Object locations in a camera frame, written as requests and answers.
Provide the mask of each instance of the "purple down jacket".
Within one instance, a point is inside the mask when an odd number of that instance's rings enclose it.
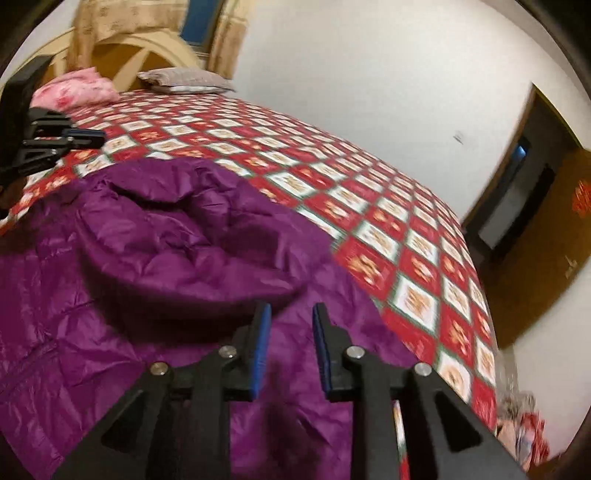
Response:
[[[260,399],[232,407],[242,479],[349,477],[351,406],[320,388],[311,311],[416,361],[330,237],[210,160],[130,161],[37,202],[0,239],[0,430],[38,480],[150,363],[198,361],[256,300],[274,317]]]

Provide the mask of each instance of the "blue window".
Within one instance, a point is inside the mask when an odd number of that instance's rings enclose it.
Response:
[[[181,38],[188,44],[208,52],[212,46],[222,5],[223,0],[190,0]]]

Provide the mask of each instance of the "gray pillow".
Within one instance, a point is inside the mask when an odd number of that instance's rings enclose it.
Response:
[[[226,80],[217,73],[208,72],[207,70],[199,68],[170,67],[167,69],[156,69],[150,70],[149,72],[139,72],[138,78],[151,85],[157,85],[160,87],[215,87],[218,89],[235,91],[230,80]]]

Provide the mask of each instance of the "dark doorway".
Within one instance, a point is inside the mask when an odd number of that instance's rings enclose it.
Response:
[[[564,157],[581,145],[545,96],[532,87],[514,140],[464,222],[476,268],[502,261],[537,213]]]

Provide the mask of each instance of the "curtain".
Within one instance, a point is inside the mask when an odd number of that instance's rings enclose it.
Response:
[[[82,0],[74,18],[68,70],[90,67],[95,45],[113,35],[152,28],[178,32],[188,5],[189,0]]]
[[[213,37],[207,69],[231,79],[255,0],[226,0]]]

